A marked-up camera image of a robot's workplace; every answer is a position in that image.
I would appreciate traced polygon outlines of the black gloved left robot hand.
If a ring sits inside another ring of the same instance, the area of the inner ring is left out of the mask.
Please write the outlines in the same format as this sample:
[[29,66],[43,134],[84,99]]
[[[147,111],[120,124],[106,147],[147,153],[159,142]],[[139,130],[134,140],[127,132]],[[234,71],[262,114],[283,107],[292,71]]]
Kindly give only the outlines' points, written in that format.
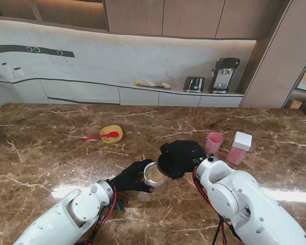
[[119,175],[111,180],[111,184],[115,186],[116,191],[141,191],[146,193],[152,193],[154,188],[146,185],[143,182],[139,182],[138,178],[140,174],[144,173],[145,168],[153,163],[151,159],[145,159],[142,161],[136,161],[129,167],[124,169]]

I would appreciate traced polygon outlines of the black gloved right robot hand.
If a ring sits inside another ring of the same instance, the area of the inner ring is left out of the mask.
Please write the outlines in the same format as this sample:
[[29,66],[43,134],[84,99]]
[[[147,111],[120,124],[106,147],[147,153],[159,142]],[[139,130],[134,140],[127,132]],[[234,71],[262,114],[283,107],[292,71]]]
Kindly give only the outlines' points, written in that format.
[[182,178],[185,173],[193,172],[199,159],[206,158],[204,149],[194,140],[165,143],[160,147],[160,151],[158,169],[172,179]]

